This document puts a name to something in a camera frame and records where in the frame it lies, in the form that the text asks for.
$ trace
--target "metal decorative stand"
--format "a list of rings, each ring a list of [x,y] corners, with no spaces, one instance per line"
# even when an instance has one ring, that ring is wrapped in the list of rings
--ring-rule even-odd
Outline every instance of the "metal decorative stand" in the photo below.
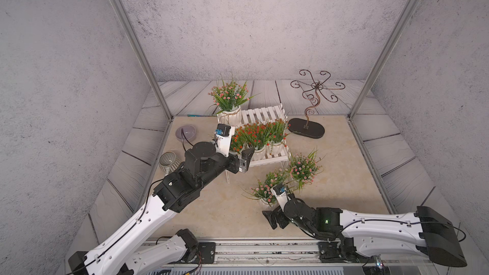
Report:
[[[323,89],[328,89],[328,90],[345,89],[345,84],[343,84],[341,82],[336,82],[335,85],[337,87],[327,88],[327,87],[324,87],[323,84],[331,77],[331,73],[329,73],[327,71],[319,72],[319,74],[321,76],[327,76],[327,78],[321,82],[321,81],[314,80],[313,74],[307,69],[300,70],[299,74],[301,76],[306,76],[307,75],[306,72],[309,73],[311,79],[313,80],[313,82],[311,84],[305,83],[305,82],[302,82],[299,80],[294,80],[294,81],[290,82],[290,86],[292,86],[293,88],[301,88],[300,83],[308,85],[308,86],[310,85],[311,89],[303,91],[302,97],[304,99],[310,101],[312,103],[312,106],[309,106],[308,108],[306,108],[304,110],[304,115],[306,116],[307,120],[294,118],[294,119],[291,119],[289,121],[289,123],[290,123],[289,130],[291,132],[295,132],[296,134],[299,134],[299,135],[303,135],[303,136],[307,136],[307,137],[311,137],[311,138],[321,138],[324,135],[324,127],[322,125],[320,125],[319,123],[316,123],[314,121],[309,121],[309,114],[311,114],[311,115],[314,114],[313,108],[318,107],[319,104],[321,103],[321,97],[319,96],[318,92],[324,97],[325,100],[327,100],[331,103],[336,103],[336,102],[338,102],[337,96],[332,94],[328,98],[327,96],[323,95],[321,90],[323,90]],[[313,95],[312,93],[308,94],[308,92],[310,92],[312,90],[314,90],[314,94],[316,96]]]

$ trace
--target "robotic arm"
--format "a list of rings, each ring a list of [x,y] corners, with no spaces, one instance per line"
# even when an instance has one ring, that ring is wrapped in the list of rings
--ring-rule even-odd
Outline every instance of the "robotic arm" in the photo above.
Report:
[[[112,236],[89,252],[76,252],[68,263],[74,275],[138,275],[174,261],[190,262],[199,242],[182,229],[168,241],[136,252],[157,228],[200,196],[200,191],[223,171],[246,172],[253,148],[241,157],[229,155],[234,127],[219,124],[214,142],[199,142],[185,152],[179,168],[156,181],[146,203]],[[467,266],[452,223],[428,207],[399,215],[365,214],[336,208],[311,208],[273,187],[280,206],[263,211],[273,229],[295,224],[312,238],[330,245],[323,262],[358,262],[377,254],[417,254],[435,263]]]
[[[369,214],[338,208],[311,208],[281,184],[272,188],[280,206],[262,211],[273,229],[295,224],[312,238],[336,244],[328,247],[323,262],[358,262],[378,254],[408,254],[452,267],[465,267],[453,224],[429,207],[406,214]]]
[[[168,222],[200,196],[223,171],[246,172],[254,149],[241,157],[229,155],[235,128],[218,124],[214,142],[199,142],[185,152],[185,162],[165,176],[153,194],[112,236],[89,252],[76,252],[68,263],[75,275],[136,275],[148,273],[174,261],[191,261],[199,242],[188,229],[168,241],[135,252],[161,225]]]

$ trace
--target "black oval base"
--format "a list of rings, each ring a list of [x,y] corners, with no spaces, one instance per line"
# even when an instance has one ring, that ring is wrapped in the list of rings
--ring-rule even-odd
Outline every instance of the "black oval base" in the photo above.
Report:
[[[318,139],[324,135],[324,127],[317,122],[309,121],[306,127],[307,120],[293,118],[289,120],[289,131],[297,135],[306,136],[309,138]]]

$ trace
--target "white slatted shelf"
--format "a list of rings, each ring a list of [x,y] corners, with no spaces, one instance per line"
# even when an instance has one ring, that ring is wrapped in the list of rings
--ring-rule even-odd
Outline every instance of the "white slatted shelf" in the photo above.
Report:
[[[241,110],[241,125],[247,125],[248,123],[254,123],[260,121],[261,123],[273,122],[277,119],[287,120],[285,115],[285,110],[280,103],[276,106],[254,108],[249,110]],[[250,167],[261,166],[263,164],[275,163],[275,162],[288,162],[290,156],[289,147],[284,147],[278,151],[272,151],[272,154],[265,154],[265,158],[259,161],[251,161],[249,163]],[[229,172],[226,171],[226,179],[229,184]]]

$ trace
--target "gray concrete wall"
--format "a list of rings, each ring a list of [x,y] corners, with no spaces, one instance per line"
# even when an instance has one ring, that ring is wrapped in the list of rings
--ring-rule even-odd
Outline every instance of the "gray concrete wall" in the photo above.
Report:
[[[489,258],[489,0],[422,0],[373,91]]]
[[[149,84],[108,0],[0,7],[0,273],[53,274]]]
[[[158,81],[364,79],[406,0],[123,0]]]

